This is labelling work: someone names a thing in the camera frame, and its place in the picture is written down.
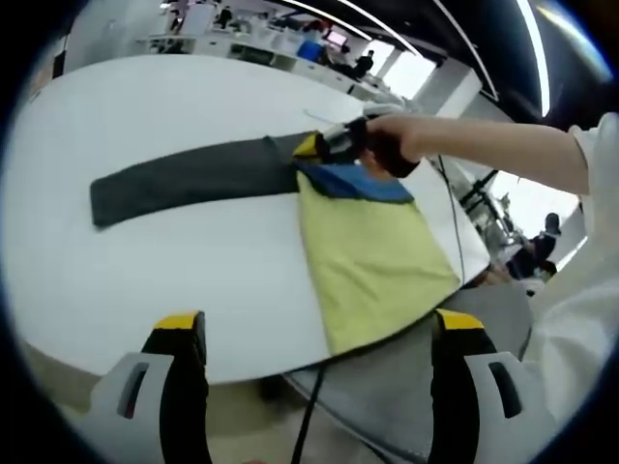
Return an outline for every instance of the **yellow towel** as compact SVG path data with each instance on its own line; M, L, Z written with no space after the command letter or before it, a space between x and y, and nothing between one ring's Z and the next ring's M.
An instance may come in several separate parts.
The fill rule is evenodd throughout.
M457 290L414 203L332 199L297 176L303 240L332 355L395 334Z

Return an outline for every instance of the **black ceiling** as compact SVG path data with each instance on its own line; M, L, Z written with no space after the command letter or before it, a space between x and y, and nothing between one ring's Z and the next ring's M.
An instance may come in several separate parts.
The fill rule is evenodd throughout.
M375 27L371 21L337 0L305 1L362 29ZM534 7L544 1L530 0ZM491 93L474 54L434 0L352 2L400 34L445 49L450 56L473 67L483 81L484 89ZM541 122L543 118L535 54L516 0L441 2L475 45L499 95L498 105L517 121ZM578 18L617 75L619 1L565 0L561 3ZM614 82L600 82L557 27L535 8L534 12L544 43L550 82L551 109L544 122L562 128L570 124L588 126L595 124L603 112L618 110L616 79ZM440 61L440 55L424 49L419 43L415 43L415 46L427 58Z

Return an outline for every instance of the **floor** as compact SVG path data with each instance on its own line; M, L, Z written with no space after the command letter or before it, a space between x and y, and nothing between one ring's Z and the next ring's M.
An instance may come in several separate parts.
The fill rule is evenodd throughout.
M88 411L90 391L99 378L24 346L25 358L50 399L70 421ZM275 401L261 399L256 382L214 386L208 399L206 428L216 464L290 462L305 410L305 399L291 388ZM359 440L315 410L304 447L304 464L380 464Z

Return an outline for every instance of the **gray fabric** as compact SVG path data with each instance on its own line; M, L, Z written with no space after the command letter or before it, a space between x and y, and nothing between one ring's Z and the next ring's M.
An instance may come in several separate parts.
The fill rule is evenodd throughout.
M460 290L439 307L476 316L497 351L521 357L532 317L520 286ZM404 333L328 366L317 404L372 446L411 462L426 462L433 427L432 324L430 315ZM316 367L286 377L307 395Z
M196 148L97 179L90 187L93 223L107 227L193 203L299 191L292 153L309 133Z

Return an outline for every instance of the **white table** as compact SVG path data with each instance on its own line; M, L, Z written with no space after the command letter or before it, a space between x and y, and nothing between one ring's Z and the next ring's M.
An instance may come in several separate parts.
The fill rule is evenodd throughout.
M362 103L287 72L219 58L139 56L72 72L21 109L8 146L2 258L21 336L103 374L153 325L206 314L212 383L329 357L297 194L225 200L98 232L89 186L132 164L235 139L325 129ZM445 185L424 164L404 184L459 273ZM467 277L487 252L457 205Z

